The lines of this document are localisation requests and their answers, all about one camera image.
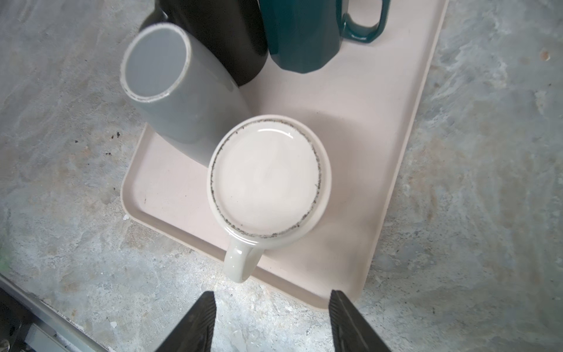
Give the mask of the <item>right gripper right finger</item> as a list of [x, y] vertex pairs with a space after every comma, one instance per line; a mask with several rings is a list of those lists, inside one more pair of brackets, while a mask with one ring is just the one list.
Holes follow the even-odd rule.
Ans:
[[328, 312], [336, 352], [391, 351], [341, 290], [332, 290]]

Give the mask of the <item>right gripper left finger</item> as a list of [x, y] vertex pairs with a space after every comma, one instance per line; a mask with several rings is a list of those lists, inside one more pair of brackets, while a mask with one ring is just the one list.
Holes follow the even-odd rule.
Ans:
[[205, 291], [174, 327], [157, 352], [211, 351], [216, 321], [214, 292]]

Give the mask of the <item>white mug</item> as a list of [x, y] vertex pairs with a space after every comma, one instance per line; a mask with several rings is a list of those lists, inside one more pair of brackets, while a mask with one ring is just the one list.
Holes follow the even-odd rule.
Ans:
[[305, 124], [269, 114], [234, 127], [208, 167], [211, 212], [230, 236], [224, 273], [242, 283], [265, 251], [299, 241], [327, 208], [331, 164]]

